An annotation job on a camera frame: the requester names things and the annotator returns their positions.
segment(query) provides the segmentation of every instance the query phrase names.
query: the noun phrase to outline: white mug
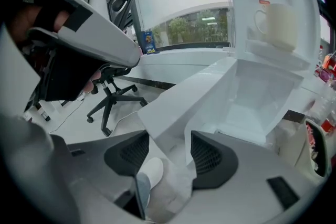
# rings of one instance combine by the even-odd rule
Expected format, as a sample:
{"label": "white mug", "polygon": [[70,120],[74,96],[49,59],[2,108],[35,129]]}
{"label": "white mug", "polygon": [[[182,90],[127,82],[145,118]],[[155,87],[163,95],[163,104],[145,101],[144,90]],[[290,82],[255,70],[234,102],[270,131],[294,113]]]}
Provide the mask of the white mug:
{"label": "white mug", "polygon": [[[266,32],[262,31],[257,22],[258,12],[266,14]],[[268,4],[266,12],[257,10],[254,14],[257,29],[266,36],[268,42],[284,50],[293,51],[297,46],[298,23],[296,13],[290,6],[284,4]]]}

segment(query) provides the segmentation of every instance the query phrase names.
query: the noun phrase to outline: foot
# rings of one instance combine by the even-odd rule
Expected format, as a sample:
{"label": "foot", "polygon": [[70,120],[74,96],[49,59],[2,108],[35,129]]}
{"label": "foot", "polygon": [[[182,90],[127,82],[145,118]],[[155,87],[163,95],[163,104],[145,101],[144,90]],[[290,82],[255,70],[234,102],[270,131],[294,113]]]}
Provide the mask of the foot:
{"label": "foot", "polygon": [[150,159],[143,167],[141,167],[140,172],[147,175],[150,183],[151,189],[154,188],[162,179],[163,176],[163,162],[160,158],[154,157]]}

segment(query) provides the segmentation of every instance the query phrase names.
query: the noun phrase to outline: white shelf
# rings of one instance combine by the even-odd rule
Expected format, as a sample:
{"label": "white shelf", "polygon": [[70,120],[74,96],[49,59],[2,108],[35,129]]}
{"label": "white shelf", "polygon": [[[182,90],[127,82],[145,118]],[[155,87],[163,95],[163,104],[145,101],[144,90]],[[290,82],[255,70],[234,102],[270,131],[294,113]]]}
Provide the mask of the white shelf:
{"label": "white shelf", "polygon": [[270,43],[259,40],[247,40],[246,52],[265,57],[279,67],[290,65],[296,70],[307,70],[310,65],[310,61],[306,57],[295,51],[281,50]]}
{"label": "white shelf", "polygon": [[264,134],[252,131],[246,131],[244,128],[239,128],[236,125],[230,125],[222,123],[218,125],[217,130],[218,133],[225,134],[228,136],[232,136],[237,139],[241,139],[244,141],[251,142],[253,144],[257,144],[260,146],[266,145],[266,137]]}

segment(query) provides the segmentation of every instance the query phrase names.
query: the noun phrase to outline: bottle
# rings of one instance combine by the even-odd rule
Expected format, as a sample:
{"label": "bottle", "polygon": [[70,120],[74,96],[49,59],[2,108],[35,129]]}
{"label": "bottle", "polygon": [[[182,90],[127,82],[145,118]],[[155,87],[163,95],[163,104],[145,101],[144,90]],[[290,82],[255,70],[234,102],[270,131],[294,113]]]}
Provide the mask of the bottle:
{"label": "bottle", "polygon": [[307,114],[316,124],[322,125],[332,111],[336,111],[336,80],[325,83],[320,96]]}
{"label": "bottle", "polygon": [[318,77],[320,72],[321,72],[324,58],[325,58],[325,55],[324,55],[324,52],[323,52],[323,46],[320,45],[319,58],[318,58],[318,61],[317,61],[317,64],[316,64],[315,72],[314,72],[314,75],[316,77]]}
{"label": "bottle", "polygon": [[326,133],[332,133],[334,131],[336,128],[336,111],[334,108],[331,110],[326,120],[322,123],[321,127]]}

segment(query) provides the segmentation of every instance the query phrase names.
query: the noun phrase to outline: chair caster wheel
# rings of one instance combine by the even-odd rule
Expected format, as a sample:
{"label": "chair caster wheel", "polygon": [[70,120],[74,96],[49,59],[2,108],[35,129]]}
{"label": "chair caster wheel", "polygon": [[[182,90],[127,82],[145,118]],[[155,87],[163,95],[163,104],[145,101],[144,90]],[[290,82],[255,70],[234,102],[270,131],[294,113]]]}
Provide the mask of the chair caster wheel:
{"label": "chair caster wheel", "polygon": [[111,135],[111,133],[112,133],[112,132],[110,131],[110,129],[108,129],[108,128],[106,128],[106,127],[105,127],[102,131],[103,131],[104,135],[107,136],[107,137],[109,137],[109,136]]}
{"label": "chair caster wheel", "polygon": [[92,122],[93,122],[93,118],[92,118],[92,117],[88,117],[88,118],[86,119],[86,121],[87,121],[88,123],[92,123]]}
{"label": "chair caster wheel", "polygon": [[148,105],[147,101],[141,101],[140,104],[141,104],[142,107]]}

